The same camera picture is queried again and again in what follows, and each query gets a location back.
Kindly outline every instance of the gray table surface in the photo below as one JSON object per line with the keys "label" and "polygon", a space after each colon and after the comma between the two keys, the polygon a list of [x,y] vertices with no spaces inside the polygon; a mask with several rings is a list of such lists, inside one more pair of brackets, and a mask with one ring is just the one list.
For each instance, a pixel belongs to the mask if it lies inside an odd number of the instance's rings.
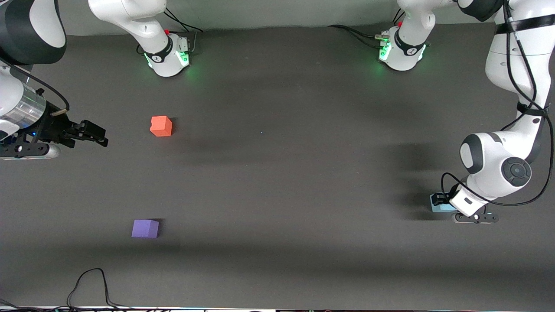
{"label": "gray table surface", "polygon": [[[33,73],[110,145],[0,163],[2,297],[63,304],[99,266],[128,305],[553,311],[553,184],[493,207],[494,225],[427,206],[444,171],[464,176],[464,137],[515,115],[484,72],[492,27],[437,26],[409,72],[340,29],[210,31],[167,79],[130,36],[69,37]],[[175,133],[153,136],[153,115]],[[533,196],[547,163],[504,200]],[[143,218],[163,219],[160,238],[130,237]],[[86,277],[74,304],[102,303]]]}

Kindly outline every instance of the cube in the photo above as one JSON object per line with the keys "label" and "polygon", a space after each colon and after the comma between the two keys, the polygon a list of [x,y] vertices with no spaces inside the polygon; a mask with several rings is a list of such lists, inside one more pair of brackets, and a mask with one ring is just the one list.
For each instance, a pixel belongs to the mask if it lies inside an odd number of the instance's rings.
{"label": "cube", "polygon": [[168,116],[153,116],[150,123],[150,132],[157,137],[169,137],[171,135],[172,123]]}
{"label": "cube", "polygon": [[457,209],[455,209],[455,207],[453,207],[451,204],[437,204],[434,205],[433,203],[433,196],[434,195],[441,195],[441,198],[443,198],[443,194],[441,193],[436,193],[436,194],[432,194],[430,195],[430,203],[432,204],[432,212],[455,212],[457,211]]}
{"label": "cube", "polygon": [[158,221],[135,220],[131,237],[154,239],[158,237]]}

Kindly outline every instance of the orange cube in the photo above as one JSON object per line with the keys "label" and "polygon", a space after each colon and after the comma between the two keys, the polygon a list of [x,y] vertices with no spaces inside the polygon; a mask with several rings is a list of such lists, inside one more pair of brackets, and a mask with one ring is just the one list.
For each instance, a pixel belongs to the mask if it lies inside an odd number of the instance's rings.
{"label": "orange cube", "polygon": [[150,132],[157,137],[169,137],[171,135],[171,120],[168,116],[154,116],[150,120]]}

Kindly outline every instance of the power cord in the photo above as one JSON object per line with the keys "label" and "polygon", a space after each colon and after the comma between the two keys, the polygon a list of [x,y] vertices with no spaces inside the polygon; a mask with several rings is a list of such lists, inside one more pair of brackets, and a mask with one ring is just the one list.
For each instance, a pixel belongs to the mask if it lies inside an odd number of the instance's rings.
{"label": "power cord", "polygon": [[75,291],[77,290],[77,288],[79,287],[79,282],[81,281],[81,278],[86,273],[89,273],[89,272],[95,271],[95,270],[100,271],[100,273],[102,274],[102,281],[104,282],[104,301],[106,302],[106,304],[113,307],[113,308],[118,308],[118,306],[125,306],[123,304],[117,304],[117,303],[110,300],[110,293],[108,292],[108,283],[106,282],[106,275],[104,275],[104,270],[101,269],[101,268],[89,269],[89,270],[86,270],[85,272],[81,273],[81,275],[77,279],[77,282],[75,283],[75,287],[73,288],[73,290],[69,293],[68,297],[66,298],[65,304],[69,307],[72,306],[71,305],[71,298],[72,298],[73,294],[75,293]]}
{"label": "power cord", "polygon": [[[509,23],[510,20],[512,19],[512,15],[511,15],[511,11],[509,10],[509,0],[503,0],[503,15],[504,15],[504,21],[505,23]],[[533,89],[533,96],[532,98],[530,98],[526,93],[524,93],[524,91],[522,91],[522,89],[518,86],[518,84],[515,82],[514,80],[514,76],[512,73],[512,69],[511,69],[511,33],[507,33],[506,36],[506,58],[507,58],[507,71],[509,74],[509,79],[511,80],[511,83],[513,84],[514,88],[517,90],[517,92],[523,97],[525,98],[527,101],[530,102],[530,104],[527,106],[527,108],[532,108],[532,106],[535,106],[537,109],[539,110],[543,110],[544,108],[542,108],[540,105],[538,105],[535,101],[536,101],[536,95],[537,95],[537,86],[536,86],[536,80],[534,79],[534,75],[532,73],[532,68],[530,67],[530,63],[528,62],[528,58],[526,57],[526,53],[524,52],[524,49],[522,47],[522,43],[518,37],[518,34],[516,31],[513,32],[514,34],[514,38],[517,42],[518,45],[518,49],[520,50],[520,53],[522,55],[522,58],[524,60],[524,64],[526,65],[526,70],[528,73],[528,77],[530,78],[530,81],[532,83],[532,89]],[[503,127],[501,129],[501,131],[505,130],[506,128],[512,126],[513,124],[515,124],[517,121],[519,121],[522,117],[524,116],[524,113],[522,113],[520,116],[518,116],[515,120],[513,120],[512,122],[510,122],[508,125],[506,125],[505,127]],[[525,202],[520,202],[520,203],[499,203],[499,202],[494,202],[492,200],[488,200],[486,198],[484,198],[483,196],[480,196],[479,194],[477,194],[474,190],[470,189],[467,185],[465,185],[464,183],[462,183],[456,176],[454,176],[453,174],[449,173],[449,172],[445,172],[443,173],[443,175],[441,176],[441,192],[443,193],[443,195],[445,196],[445,189],[443,186],[443,179],[445,178],[445,176],[449,175],[451,178],[453,178],[457,184],[456,185],[461,185],[464,188],[466,188],[469,192],[471,192],[472,194],[474,194],[476,197],[482,199],[485,202],[488,202],[490,204],[494,204],[494,205],[499,205],[499,206],[506,206],[506,207],[515,207],[515,206],[522,206],[522,205],[526,205],[529,203],[533,203],[535,202],[538,198],[540,198],[546,191],[549,182],[551,181],[551,176],[553,173],[553,158],[554,158],[554,149],[555,149],[555,144],[553,142],[553,123],[551,122],[550,117],[546,114],[545,119],[547,121],[547,124],[549,125],[549,139],[550,139],[550,151],[549,151],[549,170],[548,170],[548,174],[547,174],[547,178],[546,178],[546,182],[544,183],[542,189],[539,191],[539,193],[533,197],[532,199],[526,200]]]}
{"label": "power cord", "polygon": [[393,20],[391,21],[394,25],[397,23],[397,21],[399,19],[401,19],[401,17],[403,17],[403,15],[405,15],[405,11],[403,11],[403,13],[401,13],[401,15],[399,15],[399,17],[397,17],[397,15],[399,14],[400,11],[401,11],[401,8],[399,8],[397,10],[397,13],[395,13],[395,16],[393,17]]}
{"label": "power cord", "polygon": [[185,30],[186,30],[187,32],[190,32],[190,30],[189,30],[187,27],[194,28],[194,29],[196,29],[196,30],[198,30],[198,31],[200,31],[200,32],[204,32],[204,30],[202,30],[202,29],[200,29],[200,28],[197,28],[197,27],[194,27],[194,26],[191,26],[191,25],[188,25],[188,24],[183,23],[183,22],[180,21],[179,18],[177,18],[177,16],[175,16],[175,14],[172,13],[172,11],[170,11],[170,9],[168,9],[168,8],[166,8],[166,10],[164,11],[164,14],[165,14],[167,17],[169,17],[170,19],[172,19],[173,21],[178,22],[179,24],[181,24],[181,26],[182,26],[183,28],[185,28]]}
{"label": "power cord", "polygon": [[344,30],[348,31],[351,35],[353,35],[358,41],[362,42],[365,46],[368,46],[368,47],[374,48],[374,49],[378,49],[378,50],[381,49],[380,46],[375,46],[373,44],[369,44],[368,42],[364,41],[361,38],[361,37],[363,37],[363,38],[374,39],[373,35],[363,33],[361,31],[358,31],[358,30],[356,30],[352,27],[345,26],[345,25],[334,24],[334,25],[329,25],[328,27],[344,29]]}
{"label": "power cord", "polygon": [[[110,307],[112,307],[111,309],[106,309],[106,308],[102,308],[102,309],[91,309],[91,308],[78,308],[75,306],[72,306],[71,304],[71,298],[73,296],[73,294],[75,293],[75,291],[79,288],[79,283],[81,282],[81,278],[91,272],[91,271],[100,271],[100,273],[102,274],[102,281],[104,283],[104,301],[106,302],[107,305],[109,305]],[[36,308],[36,307],[32,307],[32,306],[16,306],[4,299],[0,299],[0,304],[6,305],[6,306],[10,306],[12,308],[14,308],[15,310],[9,310],[10,312],[81,312],[81,311],[136,311],[136,310],[144,310],[144,309],[133,309],[129,306],[123,305],[123,304],[117,304],[115,302],[113,302],[112,300],[110,300],[110,294],[108,292],[108,283],[106,282],[106,275],[104,274],[104,270],[101,268],[94,268],[94,269],[89,269],[86,270],[85,272],[81,273],[81,275],[79,276],[79,278],[77,279],[77,282],[75,283],[75,287],[73,288],[73,290],[68,294],[66,300],[65,300],[65,305],[63,306],[57,306],[56,308],[50,308],[50,309],[42,309],[42,308]]]}
{"label": "power cord", "polygon": [[51,113],[51,114],[50,114],[51,116],[62,115],[62,114],[65,114],[66,112],[69,111],[69,102],[68,102],[68,100],[66,100],[66,98],[65,98],[60,92],[58,92],[58,90],[56,90],[54,87],[52,87],[52,86],[49,85],[48,83],[46,83],[46,82],[40,80],[39,78],[33,76],[31,73],[28,73],[27,71],[24,71],[24,70],[21,69],[20,67],[10,64],[10,62],[6,61],[5,59],[0,59],[0,61],[2,61],[3,63],[5,63],[6,65],[10,66],[11,68],[15,69],[17,72],[20,72],[21,74],[27,76],[28,78],[30,78],[30,79],[32,79],[32,80],[34,80],[34,81],[40,83],[41,85],[43,85],[43,86],[45,86],[45,87],[47,87],[47,88],[50,89],[52,92],[54,92],[54,94],[56,94],[56,95],[64,102],[65,108],[63,108],[63,109],[61,109],[61,110],[59,110],[59,111],[57,111],[57,112]]}

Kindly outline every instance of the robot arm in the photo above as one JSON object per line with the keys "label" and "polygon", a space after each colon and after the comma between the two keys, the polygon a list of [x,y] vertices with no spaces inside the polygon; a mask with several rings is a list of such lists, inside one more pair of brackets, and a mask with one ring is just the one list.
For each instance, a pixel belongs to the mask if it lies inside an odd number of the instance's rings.
{"label": "robot arm", "polygon": [[31,77],[15,65],[55,63],[65,44],[57,0],[0,3],[0,158],[53,158],[59,154],[53,143],[73,148],[75,140],[108,144],[104,129],[87,120],[71,122],[67,109],[54,106],[42,90],[35,91],[10,71]]}
{"label": "robot arm", "polygon": [[156,74],[171,77],[189,65],[187,39],[166,33],[153,18],[166,9],[166,0],[89,0],[89,7],[98,19],[130,33]]}
{"label": "robot arm", "polygon": [[396,71],[413,68],[422,58],[426,48],[425,41],[436,24],[432,10],[454,6],[452,0],[397,0],[406,17],[402,27],[393,26],[383,31],[382,36],[389,38],[382,42],[379,60]]}
{"label": "robot arm", "polygon": [[[552,22],[542,24],[541,20],[553,21],[555,6],[550,0],[511,0],[509,9],[513,18],[509,22],[512,23],[511,27],[517,29],[511,32],[506,26],[503,1],[489,2],[488,7],[484,6],[484,1],[459,0],[459,6],[465,13],[475,12],[475,16],[480,16],[481,20],[488,18],[492,8],[496,9],[498,31],[486,61],[486,74],[493,84],[518,94],[517,121],[506,130],[467,136],[461,145],[460,156],[469,173],[465,184],[481,197],[495,200],[523,188],[532,175],[529,163],[534,161],[538,153],[539,135],[547,116],[543,108],[547,105],[551,86],[548,65],[555,46],[555,26]],[[474,7],[476,3],[479,3],[480,9]],[[509,63],[507,36],[511,40]],[[534,82],[528,74],[516,36],[526,53]],[[509,67],[514,83],[509,76]],[[538,107],[533,107],[515,85],[533,99]],[[488,201],[459,186],[450,203],[470,217]]]}

